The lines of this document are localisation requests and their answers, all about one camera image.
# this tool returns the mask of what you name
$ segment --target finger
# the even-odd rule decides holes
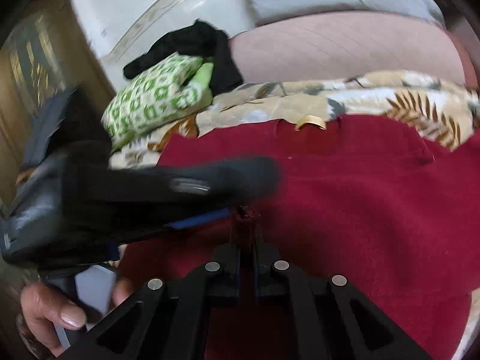
[[[124,277],[118,279],[113,288],[112,300],[115,307],[120,305],[126,298],[128,298],[135,291],[133,283]]]
[[[28,328],[55,356],[63,349],[52,323],[70,330],[78,330],[86,323],[86,315],[80,307],[43,283],[25,287],[20,303]]]

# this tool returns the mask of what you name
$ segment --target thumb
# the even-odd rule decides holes
[[[20,303],[30,331],[57,356],[62,346],[52,323],[70,330],[78,330],[86,323],[85,312],[80,307],[43,283],[25,287]]]

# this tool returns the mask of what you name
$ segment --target red fabric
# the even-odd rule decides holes
[[[285,121],[172,137],[161,164],[189,166],[263,154],[279,192],[254,204],[266,242],[310,275],[345,275],[434,359],[450,359],[470,292],[480,287],[480,135],[449,154],[407,125],[345,116],[326,131]],[[130,245],[121,267],[136,282],[178,278],[226,242],[224,223]],[[206,358],[286,359],[281,309],[214,310]]]

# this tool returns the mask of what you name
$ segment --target black cloth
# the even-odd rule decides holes
[[[21,171],[39,166],[57,149],[80,140],[110,146],[110,136],[81,88],[57,93],[39,110],[25,145]]]
[[[125,66],[123,75],[131,80],[174,52],[186,56],[213,57],[210,89],[214,96],[232,91],[243,84],[243,77],[230,54],[227,34],[200,20],[196,20],[190,27],[162,36],[147,53]]]

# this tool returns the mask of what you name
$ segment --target green and white pillow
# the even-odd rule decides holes
[[[213,63],[202,62],[201,57],[175,52],[123,88],[102,116],[113,150],[210,105]]]

